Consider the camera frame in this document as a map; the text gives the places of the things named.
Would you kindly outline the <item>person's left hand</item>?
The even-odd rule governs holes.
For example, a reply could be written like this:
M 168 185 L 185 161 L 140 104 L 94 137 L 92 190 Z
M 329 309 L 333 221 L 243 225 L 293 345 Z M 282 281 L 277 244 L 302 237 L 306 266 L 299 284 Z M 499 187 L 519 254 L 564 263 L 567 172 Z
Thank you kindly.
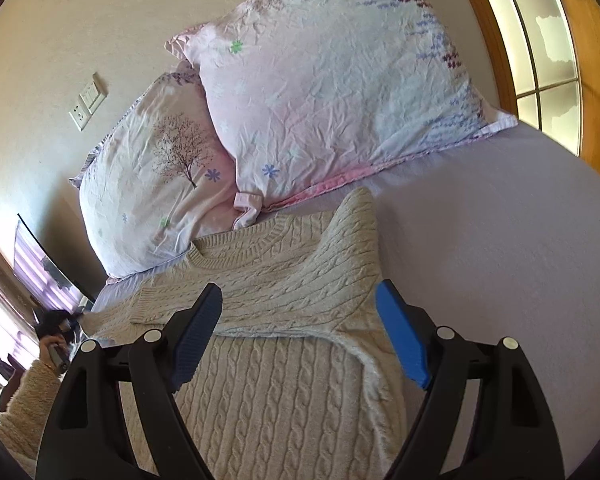
M 57 376 L 68 370 L 69 354 L 67 341 L 61 335 L 45 336 L 40 340 L 40 361 Z

